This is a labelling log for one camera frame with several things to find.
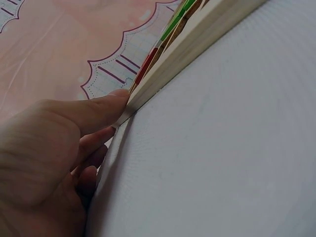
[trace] purple line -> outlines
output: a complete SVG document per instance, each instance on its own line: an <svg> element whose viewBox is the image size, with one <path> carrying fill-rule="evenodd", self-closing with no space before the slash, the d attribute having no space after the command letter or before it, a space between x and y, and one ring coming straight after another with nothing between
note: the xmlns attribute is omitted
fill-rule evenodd
<svg viewBox="0 0 316 237"><path fill-rule="evenodd" d="M173 9L171 9L170 7L168 7L168 6L167 6L167 8L168 8L169 10L171 10L171 11L173 11L173 12L174 12L174 10L173 10Z"/></svg>
<svg viewBox="0 0 316 237"><path fill-rule="evenodd" d="M110 76L114 77L116 80L118 80L120 83L125 84L125 82L121 79L119 79L117 76L115 76L114 74L110 73L109 71L105 70L104 68L101 68L100 66L98 67L98 69L104 71L105 73L109 74Z"/></svg>
<svg viewBox="0 0 316 237"><path fill-rule="evenodd" d="M134 63L133 61L129 60L128 58L126 58L124 55L120 55L123 59L125 59L126 61L130 62L131 64L133 64L136 68L140 69L140 67Z"/></svg>
<svg viewBox="0 0 316 237"><path fill-rule="evenodd" d="M4 12L8 13L8 14L11 15L11 16L14 16L11 12L5 10L4 8L0 8L0 9L1 9L2 11L4 11Z"/></svg>
<svg viewBox="0 0 316 237"><path fill-rule="evenodd" d="M124 63L122 63L119 60L115 60L117 63L121 64L123 67L125 67L126 69L129 69L132 73L134 73L135 75L137 75L137 72L135 72L133 69L131 69L130 67L126 66Z"/></svg>
<svg viewBox="0 0 316 237"><path fill-rule="evenodd" d="M7 1L9 1L10 3L13 3L14 5L17 5L17 3L14 1L11 1L11 0L7 0Z"/></svg>

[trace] green tab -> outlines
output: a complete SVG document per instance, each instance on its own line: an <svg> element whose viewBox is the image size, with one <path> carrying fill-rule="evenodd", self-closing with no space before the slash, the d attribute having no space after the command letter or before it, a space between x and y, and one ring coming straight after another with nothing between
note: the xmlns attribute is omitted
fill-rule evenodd
<svg viewBox="0 0 316 237"><path fill-rule="evenodd" d="M170 21L169 25L166 27L166 30L163 32L161 36L161 41L164 41L168 35L171 33L171 31L175 28L175 26L179 23L181 18L183 17L184 13L190 9L190 7L193 5L193 3L196 0L186 0L182 7L178 9L178 11L173 15L172 20Z"/></svg>

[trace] pink cover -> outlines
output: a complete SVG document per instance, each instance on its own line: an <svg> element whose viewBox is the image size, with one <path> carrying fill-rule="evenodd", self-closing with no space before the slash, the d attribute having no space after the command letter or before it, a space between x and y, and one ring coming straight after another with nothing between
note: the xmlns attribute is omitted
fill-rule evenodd
<svg viewBox="0 0 316 237"><path fill-rule="evenodd" d="M179 2L159 1L0 0L0 122L129 87Z"/></svg>

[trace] fingernail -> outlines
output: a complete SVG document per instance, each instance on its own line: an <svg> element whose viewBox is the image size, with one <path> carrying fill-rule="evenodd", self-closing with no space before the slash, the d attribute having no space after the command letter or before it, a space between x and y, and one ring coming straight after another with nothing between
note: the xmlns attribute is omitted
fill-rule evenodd
<svg viewBox="0 0 316 237"><path fill-rule="evenodd" d="M115 91L112 91L109 95L118 96L118 97L127 97L129 96L129 90L117 89Z"/></svg>

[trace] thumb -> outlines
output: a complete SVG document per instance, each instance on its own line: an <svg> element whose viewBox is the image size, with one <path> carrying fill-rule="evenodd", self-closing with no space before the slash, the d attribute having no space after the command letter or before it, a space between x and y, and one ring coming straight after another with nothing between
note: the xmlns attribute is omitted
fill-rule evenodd
<svg viewBox="0 0 316 237"><path fill-rule="evenodd" d="M114 124L122 115L129 91L118 89L109 95L83 101L44 101L40 107L72 121L80 130L81 137Z"/></svg>

